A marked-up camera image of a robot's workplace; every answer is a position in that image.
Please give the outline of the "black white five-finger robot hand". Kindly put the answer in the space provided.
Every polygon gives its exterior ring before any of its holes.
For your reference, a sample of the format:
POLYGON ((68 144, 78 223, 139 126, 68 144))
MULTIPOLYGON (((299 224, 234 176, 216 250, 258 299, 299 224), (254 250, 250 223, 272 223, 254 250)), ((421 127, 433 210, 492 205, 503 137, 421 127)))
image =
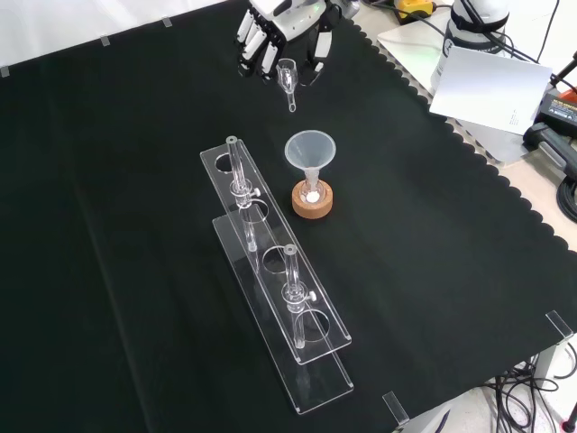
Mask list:
POLYGON ((359 9, 358 1, 251 1, 235 36, 240 74, 257 73, 265 81, 276 78, 285 48, 306 37, 307 57, 298 75, 303 86, 312 85, 324 71, 332 30, 359 9))

